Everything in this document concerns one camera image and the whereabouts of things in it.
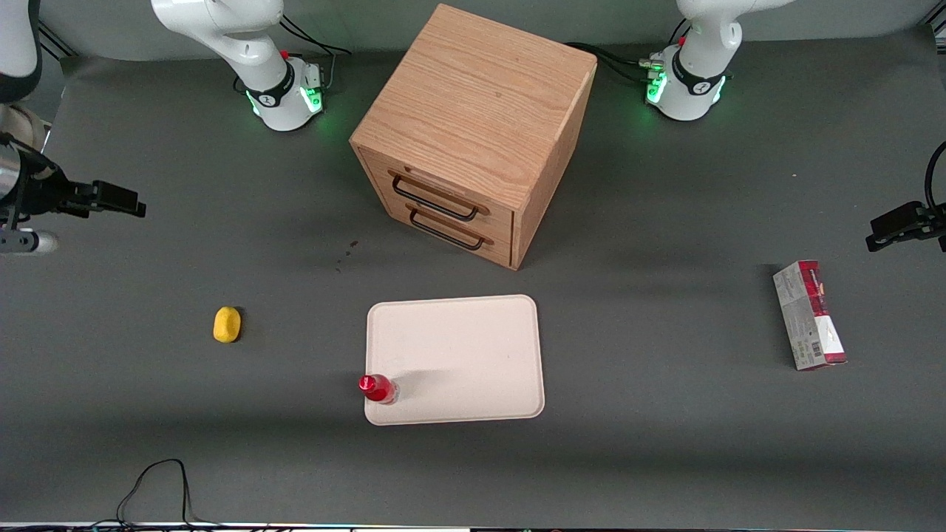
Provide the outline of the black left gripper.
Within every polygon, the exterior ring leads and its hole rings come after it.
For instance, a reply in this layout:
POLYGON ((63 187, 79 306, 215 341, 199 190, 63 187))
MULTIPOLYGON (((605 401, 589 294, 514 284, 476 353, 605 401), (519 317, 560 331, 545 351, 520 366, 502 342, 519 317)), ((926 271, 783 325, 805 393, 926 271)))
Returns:
POLYGON ((865 238, 868 252, 877 252, 906 240, 935 239, 946 252, 945 203, 928 206, 907 202, 871 221, 871 233, 865 238))

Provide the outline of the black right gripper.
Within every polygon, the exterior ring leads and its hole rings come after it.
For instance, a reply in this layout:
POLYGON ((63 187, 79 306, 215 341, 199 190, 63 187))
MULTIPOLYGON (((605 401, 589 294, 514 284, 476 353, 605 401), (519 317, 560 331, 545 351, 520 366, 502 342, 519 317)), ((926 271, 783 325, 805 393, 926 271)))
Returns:
POLYGON ((6 168, 7 223, 43 214, 88 219, 102 212, 145 218, 146 204, 139 201, 137 192, 105 181, 82 184, 68 180, 62 171, 33 174, 24 167, 6 168))

